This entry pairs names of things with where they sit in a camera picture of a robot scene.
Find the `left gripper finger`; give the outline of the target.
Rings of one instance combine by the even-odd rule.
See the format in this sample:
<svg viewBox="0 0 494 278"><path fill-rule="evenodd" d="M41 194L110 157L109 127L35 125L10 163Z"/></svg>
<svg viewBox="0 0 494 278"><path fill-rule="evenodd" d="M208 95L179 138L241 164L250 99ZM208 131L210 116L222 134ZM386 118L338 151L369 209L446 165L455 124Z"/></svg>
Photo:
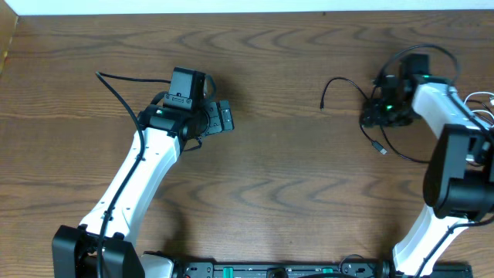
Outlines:
<svg viewBox="0 0 494 278"><path fill-rule="evenodd" d="M232 119L232 113L230 111L222 111L222 130L233 131L235 126Z"/></svg>
<svg viewBox="0 0 494 278"><path fill-rule="evenodd" d="M218 114L222 123L232 122L232 112L227 100L220 100L218 102Z"/></svg>

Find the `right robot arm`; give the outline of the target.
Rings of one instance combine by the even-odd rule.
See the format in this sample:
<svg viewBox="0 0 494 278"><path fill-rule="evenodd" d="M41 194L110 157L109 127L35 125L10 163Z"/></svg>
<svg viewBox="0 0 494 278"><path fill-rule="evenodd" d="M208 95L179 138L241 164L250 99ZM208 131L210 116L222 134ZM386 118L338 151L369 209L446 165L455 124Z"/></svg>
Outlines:
<svg viewBox="0 0 494 278"><path fill-rule="evenodd" d="M458 97L453 81L429 71L426 54L398 54L399 73L378 73L362 127L402 127L421 118L437 138L422 190L425 205L393 250L390 276L430 276L448 245L470 227L493 221L493 126Z"/></svg>

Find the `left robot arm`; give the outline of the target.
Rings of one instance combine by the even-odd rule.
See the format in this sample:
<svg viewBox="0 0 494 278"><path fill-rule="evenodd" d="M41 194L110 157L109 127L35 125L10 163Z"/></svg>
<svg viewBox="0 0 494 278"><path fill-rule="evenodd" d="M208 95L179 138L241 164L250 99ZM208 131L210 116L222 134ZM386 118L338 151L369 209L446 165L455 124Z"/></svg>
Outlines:
<svg viewBox="0 0 494 278"><path fill-rule="evenodd" d="M102 198L76 228L62 225L52 240L57 277L183 277L183 266L159 252L138 255L144 216L190 140L234 128L228 101L215 101L206 73L174 68L168 90L138 114L130 150Z"/></svg>

